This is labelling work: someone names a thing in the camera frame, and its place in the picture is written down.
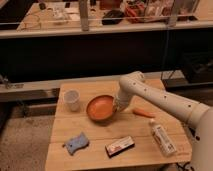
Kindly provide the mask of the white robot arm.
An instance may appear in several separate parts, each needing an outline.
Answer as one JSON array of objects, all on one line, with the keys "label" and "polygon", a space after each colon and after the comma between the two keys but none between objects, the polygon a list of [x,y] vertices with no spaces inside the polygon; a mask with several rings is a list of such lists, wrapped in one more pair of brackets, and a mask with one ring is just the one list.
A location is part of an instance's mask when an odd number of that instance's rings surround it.
[{"label": "white robot arm", "polygon": [[134,96],[141,97],[184,122],[195,131],[190,171],[213,171],[213,106],[179,96],[145,83],[140,71],[122,75],[113,110],[125,110]]}]

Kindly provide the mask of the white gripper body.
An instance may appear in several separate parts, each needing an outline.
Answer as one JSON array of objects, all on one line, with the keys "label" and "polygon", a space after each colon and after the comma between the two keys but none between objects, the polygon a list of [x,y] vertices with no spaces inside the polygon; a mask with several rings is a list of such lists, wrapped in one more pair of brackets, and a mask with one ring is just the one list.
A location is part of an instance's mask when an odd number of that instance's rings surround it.
[{"label": "white gripper body", "polygon": [[133,95],[131,93],[120,89],[114,96],[113,110],[115,112],[121,112],[125,110],[130,105],[132,97]]}]

